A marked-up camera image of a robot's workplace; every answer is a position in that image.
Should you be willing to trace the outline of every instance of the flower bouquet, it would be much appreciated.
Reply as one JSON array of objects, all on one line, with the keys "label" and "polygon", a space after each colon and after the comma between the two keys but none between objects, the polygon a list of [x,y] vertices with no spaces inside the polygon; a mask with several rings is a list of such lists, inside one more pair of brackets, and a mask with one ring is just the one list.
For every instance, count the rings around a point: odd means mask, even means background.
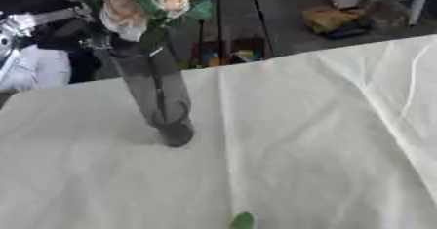
[{"label": "flower bouquet", "polygon": [[124,40],[110,57],[139,109],[164,142],[181,147],[194,135],[188,91],[166,50],[169,29],[187,19],[208,19],[210,0],[84,0],[106,30]]}]

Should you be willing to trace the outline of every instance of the white tablecloth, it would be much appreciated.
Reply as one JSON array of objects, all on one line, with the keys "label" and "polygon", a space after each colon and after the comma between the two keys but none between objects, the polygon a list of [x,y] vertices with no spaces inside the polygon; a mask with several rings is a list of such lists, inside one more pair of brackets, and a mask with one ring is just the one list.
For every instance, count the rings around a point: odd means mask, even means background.
[{"label": "white tablecloth", "polygon": [[437,228],[437,37],[185,73],[193,141],[161,145],[122,80],[0,112],[0,228]]}]

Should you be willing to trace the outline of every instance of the metal stand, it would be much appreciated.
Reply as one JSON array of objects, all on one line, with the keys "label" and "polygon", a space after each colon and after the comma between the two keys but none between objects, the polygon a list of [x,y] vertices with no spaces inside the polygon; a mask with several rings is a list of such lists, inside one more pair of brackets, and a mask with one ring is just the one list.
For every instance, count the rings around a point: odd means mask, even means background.
[{"label": "metal stand", "polygon": [[253,0],[253,1],[254,1],[254,4],[255,4],[255,8],[257,9],[258,19],[259,19],[259,22],[261,23],[262,30],[263,30],[264,35],[265,35],[265,39],[267,40],[268,48],[270,50],[271,55],[273,57],[275,57],[275,52],[273,50],[273,44],[271,42],[270,33],[268,32],[267,24],[265,22],[265,16],[264,16],[264,13],[261,10],[260,4],[259,4],[259,0]]}]

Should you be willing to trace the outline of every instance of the stand leg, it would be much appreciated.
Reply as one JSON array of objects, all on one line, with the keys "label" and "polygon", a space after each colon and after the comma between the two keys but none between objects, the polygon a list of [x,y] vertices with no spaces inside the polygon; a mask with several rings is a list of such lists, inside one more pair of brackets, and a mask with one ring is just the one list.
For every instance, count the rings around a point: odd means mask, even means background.
[{"label": "stand leg", "polygon": [[224,63],[224,47],[223,47],[223,20],[221,16],[221,0],[217,0],[217,26],[218,26],[218,57],[220,64]]},{"label": "stand leg", "polygon": [[268,33],[267,25],[265,24],[265,16],[264,13],[261,10],[259,0],[254,0],[255,8],[257,9],[258,18],[262,25],[262,30],[264,32],[265,38],[267,40],[268,48],[270,50],[270,53],[273,57],[275,57],[275,53],[273,50],[273,44],[271,42],[270,34]]}]

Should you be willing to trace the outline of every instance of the white cloth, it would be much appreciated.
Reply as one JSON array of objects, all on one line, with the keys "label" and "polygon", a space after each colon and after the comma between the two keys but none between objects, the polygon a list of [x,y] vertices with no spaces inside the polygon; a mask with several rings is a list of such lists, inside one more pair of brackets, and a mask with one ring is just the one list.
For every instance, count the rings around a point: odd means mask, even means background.
[{"label": "white cloth", "polygon": [[185,72],[196,128],[161,145],[122,80],[0,112],[0,228],[437,228],[437,37]]},{"label": "white cloth", "polygon": [[70,76],[67,52],[42,50],[32,45],[21,50],[20,58],[0,81],[0,92],[24,92],[67,85]]}]

